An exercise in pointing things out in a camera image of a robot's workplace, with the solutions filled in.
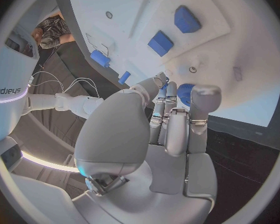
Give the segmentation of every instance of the logo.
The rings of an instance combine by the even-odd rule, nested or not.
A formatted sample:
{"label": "logo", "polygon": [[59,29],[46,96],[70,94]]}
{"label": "logo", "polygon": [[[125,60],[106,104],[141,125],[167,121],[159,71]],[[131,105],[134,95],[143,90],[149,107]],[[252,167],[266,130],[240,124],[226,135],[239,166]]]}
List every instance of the logo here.
{"label": "logo", "polygon": [[6,95],[6,94],[10,94],[10,93],[16,94],[16,93],[19,93],[19,92],[20,92],[20,88],[17,88],[17,89],[7,89],[7,88],[0,89],[0,94],[1,95]]}

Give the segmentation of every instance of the glowing light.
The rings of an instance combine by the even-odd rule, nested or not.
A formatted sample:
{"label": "glowing light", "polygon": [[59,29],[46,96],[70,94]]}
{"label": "glowing light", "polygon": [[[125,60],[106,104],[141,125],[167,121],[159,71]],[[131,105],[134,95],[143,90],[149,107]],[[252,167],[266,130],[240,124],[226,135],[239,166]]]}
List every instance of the glowing light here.
{"label": "glowing light", "polygon": [[79,170],[77,168],[63,166],[63,165],[59,165],[59,164],[55,164],[55,163],[50,163],[50,162],[44,161],[42,159],[36,158],[36,157],[34,157],[34,156],[24,152],[24,151],[22,151],[22,154],[23,154],[23,158],[28,159],[31,162],[40,164],[42,166],[57,169],[57,170],[60,170],[60,171],[79,173]]}
{"label": "glowing light", "polygon": [[12,99],[8,99],[8,100],[3,100],[3,101],[0,101],[0,104],[3,104],[3,103],[8,103],[8,102],[12,102],[12,101],[17,101],[21,98],[23,98],[28,92],[28,87],[26,88],[25,92],[20,95],[19,97],[16,97],[16,98],[12,98]]}

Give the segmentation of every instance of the person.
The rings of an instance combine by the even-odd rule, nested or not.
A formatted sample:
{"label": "person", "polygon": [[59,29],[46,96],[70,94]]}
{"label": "person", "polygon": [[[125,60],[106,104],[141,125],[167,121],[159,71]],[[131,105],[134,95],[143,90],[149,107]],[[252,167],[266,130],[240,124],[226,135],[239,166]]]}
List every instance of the person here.
{"label": "person", "polygon": [[31,36],[43,49],[49,49],[66,42],[75,41],[61,12],[57,12],[42,21]]}

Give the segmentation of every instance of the plaid shirt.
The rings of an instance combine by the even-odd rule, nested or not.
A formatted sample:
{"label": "plaid shirt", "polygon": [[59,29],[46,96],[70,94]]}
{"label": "plaid shirt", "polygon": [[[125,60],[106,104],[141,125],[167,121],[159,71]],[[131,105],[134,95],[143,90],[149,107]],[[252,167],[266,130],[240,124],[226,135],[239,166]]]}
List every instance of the plaid shirt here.
{"label": "plaid shirt", "polygon": [[68,26],[60,16],[48,17],[42,21],[37,28],[43,31],[40,46],[49,49],[60,45],[60,36],[70,33]]}

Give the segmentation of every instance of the circular hole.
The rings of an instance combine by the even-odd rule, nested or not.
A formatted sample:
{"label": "circular hole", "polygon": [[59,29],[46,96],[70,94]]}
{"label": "circular hole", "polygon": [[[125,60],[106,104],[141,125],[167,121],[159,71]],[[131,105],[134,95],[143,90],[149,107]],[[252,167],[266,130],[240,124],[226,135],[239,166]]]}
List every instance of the circular hole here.
{"label": "circular hole", "polygon": [[109,19],[111,19],[113,17],[112,13],[110,13],[109,11],[106,12],[106,16]]}
{"label": "circular hole", "polygon": [[191,72],[191,73],[196,73],[197,72],[197,69],[195,68],[195,67],[190,67],[189,68],[189,71]]}

